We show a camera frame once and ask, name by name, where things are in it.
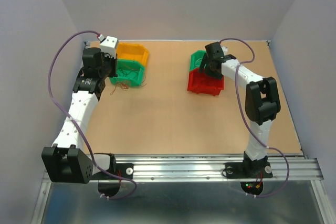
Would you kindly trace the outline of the green plastic bin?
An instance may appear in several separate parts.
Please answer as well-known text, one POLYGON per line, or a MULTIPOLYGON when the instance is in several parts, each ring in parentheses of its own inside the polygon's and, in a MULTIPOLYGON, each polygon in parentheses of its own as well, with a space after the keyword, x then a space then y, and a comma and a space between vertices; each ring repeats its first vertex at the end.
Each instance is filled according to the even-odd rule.
POLYGON ((191 54, 190 71, 200 67, 200 64, 202 62, 205 53, 206 53, 205 50, 198 50, 193 54, 191 54))
POLYGON ((118 60, 117 77, 110 78, 112 84, 124 83, 128 87, 138 87, 144 79, 145 67, 137 61, 118 60))

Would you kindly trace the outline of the yellow plastic bin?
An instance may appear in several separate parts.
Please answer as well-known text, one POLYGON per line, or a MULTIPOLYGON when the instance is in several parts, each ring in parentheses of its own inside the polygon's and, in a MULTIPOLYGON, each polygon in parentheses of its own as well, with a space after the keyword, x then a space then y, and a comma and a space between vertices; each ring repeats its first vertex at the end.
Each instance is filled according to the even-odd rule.
POLYGON ((120 42, 117 54, 119 59, 137 61, 143 67, 147 66, 149 51, 143 45, 120 42))

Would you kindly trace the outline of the red plastic bin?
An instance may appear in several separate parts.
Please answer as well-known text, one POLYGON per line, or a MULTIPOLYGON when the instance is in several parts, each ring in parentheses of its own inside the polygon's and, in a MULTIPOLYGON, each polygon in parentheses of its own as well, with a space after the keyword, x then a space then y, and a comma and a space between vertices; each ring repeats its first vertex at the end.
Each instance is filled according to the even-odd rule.
POLYGON ((200 73, 199 68, 195 68, 189 72, 187 91, 196 94, 209 94, 217 96, 224 90, 224 78, 216 79, 200 73))

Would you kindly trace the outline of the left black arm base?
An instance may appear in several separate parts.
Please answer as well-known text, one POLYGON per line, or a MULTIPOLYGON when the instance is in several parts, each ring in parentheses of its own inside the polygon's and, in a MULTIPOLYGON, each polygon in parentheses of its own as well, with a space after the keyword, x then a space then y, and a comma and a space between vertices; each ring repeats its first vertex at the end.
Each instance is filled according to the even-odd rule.
MULTIPOLYGON (((113 169, 108 170, 109 173, 112 173, 116 176, 133 179, 134 164, 133 163, 116 163, 115 172, 113 169)), ((96 179, 98 180, 116 180, 116 178, 107 175, 106 173, 99 172, 96 174, 96 179)))

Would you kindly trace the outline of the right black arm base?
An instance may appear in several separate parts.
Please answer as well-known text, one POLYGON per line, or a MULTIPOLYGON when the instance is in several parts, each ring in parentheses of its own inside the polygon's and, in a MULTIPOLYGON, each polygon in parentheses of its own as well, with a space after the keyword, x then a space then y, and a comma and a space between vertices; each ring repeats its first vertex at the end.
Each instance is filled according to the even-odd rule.
POLYGON ((253 178, 273 178, 272 171, 267 172, 265 168, 269 163, 261 165, 248 165, 243 162, 228 162, 224 164, 222 175, 228 179, 253 179, 253 178))

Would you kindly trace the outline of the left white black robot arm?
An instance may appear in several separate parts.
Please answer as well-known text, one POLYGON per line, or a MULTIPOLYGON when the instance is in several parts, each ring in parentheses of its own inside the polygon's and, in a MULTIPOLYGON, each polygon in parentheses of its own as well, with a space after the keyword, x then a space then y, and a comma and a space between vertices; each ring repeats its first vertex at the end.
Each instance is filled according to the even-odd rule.
POLYGON ((83 66, 73 85, 64 124, 52 146, 44 147, 41 153, 52 182, 86 184, 94 174, 94 154, 84 153, 89 146, 85 132, 105 89, 105 79, 117 75, 117 61, 114 49, 91 47, 83 50, 83 66))

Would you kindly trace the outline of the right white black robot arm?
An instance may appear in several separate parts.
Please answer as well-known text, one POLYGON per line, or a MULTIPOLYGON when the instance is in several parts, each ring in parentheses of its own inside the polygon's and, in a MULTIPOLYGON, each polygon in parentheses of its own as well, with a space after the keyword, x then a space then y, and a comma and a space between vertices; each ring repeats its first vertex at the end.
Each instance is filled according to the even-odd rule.
POLYGON ((217 79, 228 77, 235 82, 238 107, 249 131, 248 145, 238 170, 253 177, 268 165, 269 132, 281 105, 275 78, 263 77, 245 67, 245 64, 255 60, 255 52, 245 41, 237 41, 250 49, 250 60, 239 61, 226 52, 221 41, 213 42, 205 46, 199 72, 217 79))

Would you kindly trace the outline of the aluminium front rail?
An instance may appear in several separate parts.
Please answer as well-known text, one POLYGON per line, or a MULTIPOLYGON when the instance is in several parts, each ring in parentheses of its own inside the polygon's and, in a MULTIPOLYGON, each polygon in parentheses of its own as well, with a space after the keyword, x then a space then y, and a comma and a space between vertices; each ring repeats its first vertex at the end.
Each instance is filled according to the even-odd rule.
POLYGON ((273 178, 228 179, 222 175, 224 164, 228 162, 243 162, 240 156, 113 156, 98 154, 96 161, 101 168, 94 167, 95 173, 91 180, 95 181, 96 174, 106 173, 116 180, 134 181, 136 183, 163 182, 254 182, 254 181, 284 181, 284 180, 323 180, 319 163, 315 159, 305 159, 302 156, 289 156, 285 161, 280 156, 268 158, 270 164, 265 168, 272 171, 273 178), (127 179, 109 173, 116 171, 116 163, 133 163, 133 179, 127 179))

